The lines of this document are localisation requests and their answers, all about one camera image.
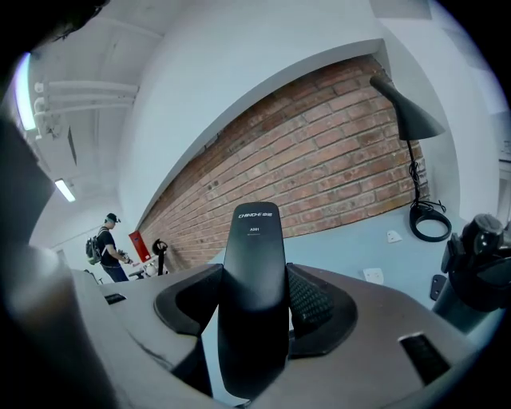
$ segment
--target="ceiling light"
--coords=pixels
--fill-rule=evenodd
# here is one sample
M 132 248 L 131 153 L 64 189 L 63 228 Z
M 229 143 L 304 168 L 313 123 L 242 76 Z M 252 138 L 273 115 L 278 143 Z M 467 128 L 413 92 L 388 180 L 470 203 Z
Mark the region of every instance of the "ceiling light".
M 14 90 L 19 116 L 22 118 L 23 128 L 30 131 L 35 128 L 34 113 L 30 104 L 29 93 L 29 63 L 30 54 L 25 54 L 16 70 Z
M 74 198 L 74 195 L 71 193 L 71 191 L 69 190 L 69 188 L 67 187 L 67 185 L 65 184 L 65 182 L 62 179 L 55 181 L 55 185 L 58 187 L 58 190 L 60 190 L 62 192 L 62 194 L 68 201 L 76 200 Z

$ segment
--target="person's jeans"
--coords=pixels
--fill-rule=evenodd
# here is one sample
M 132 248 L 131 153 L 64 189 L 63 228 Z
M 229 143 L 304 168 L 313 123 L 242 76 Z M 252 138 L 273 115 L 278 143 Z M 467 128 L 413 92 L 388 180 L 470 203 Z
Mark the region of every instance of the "person's jeans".
M 122 269 L 120 265 L 116 265 L 114 267 L 107 267 L 102 264 L 101 266 L 103 267 L 103 270 L 105 270 L 105 272 L 110 277 L 112 277 L 114 283 L 119 283 L 121 281 L 129 281 L 125 271 Z

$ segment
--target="backpack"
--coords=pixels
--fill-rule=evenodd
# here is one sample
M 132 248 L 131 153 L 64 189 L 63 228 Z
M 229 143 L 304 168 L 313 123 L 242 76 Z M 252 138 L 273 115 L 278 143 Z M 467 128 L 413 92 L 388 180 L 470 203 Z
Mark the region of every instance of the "backpack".
M 97 246 L 97 237 L 102 234 L 103 232 L 107 232 L 107 228 L 100 228 L 99 233 L 97 236 L 89 237 L 87 239 L 87 243 L 85 243 L 85 254 L 87 255 L 87 261 L 91 265 L 95 265 L 101 261 L 101 256 L 105 254 L 106 246 L 103 248 L 103 252 L 99 252 L 99 248 Z

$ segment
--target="red brick wall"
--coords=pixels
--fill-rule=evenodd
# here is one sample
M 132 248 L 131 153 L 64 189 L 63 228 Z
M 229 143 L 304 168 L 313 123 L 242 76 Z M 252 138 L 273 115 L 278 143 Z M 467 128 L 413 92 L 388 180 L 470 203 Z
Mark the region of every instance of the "red brick wall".
M 172 245 L 189 265 L 227 242 L 232 211 L 248 201 L 279 206 L 284 237 L 387 212 L 412 200 L 406 146 L 395 113 L 369 85 L 385 75 L 371 57 L 309 73 L 242 113 L 186 165 L 140 231 Z M 414 144 L 425 194 L 426 175 Z

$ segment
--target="black cap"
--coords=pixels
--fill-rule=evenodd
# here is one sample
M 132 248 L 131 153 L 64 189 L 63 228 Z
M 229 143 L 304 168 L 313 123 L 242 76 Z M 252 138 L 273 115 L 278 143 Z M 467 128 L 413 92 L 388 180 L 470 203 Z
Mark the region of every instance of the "black cap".
M 121 220 L 117 219 L 117 216 L 114 215 L 113 213 L 109 213 L 106 215 L 106 218 L 110 221 L 113 221 L 114 223 L 120 223 Z

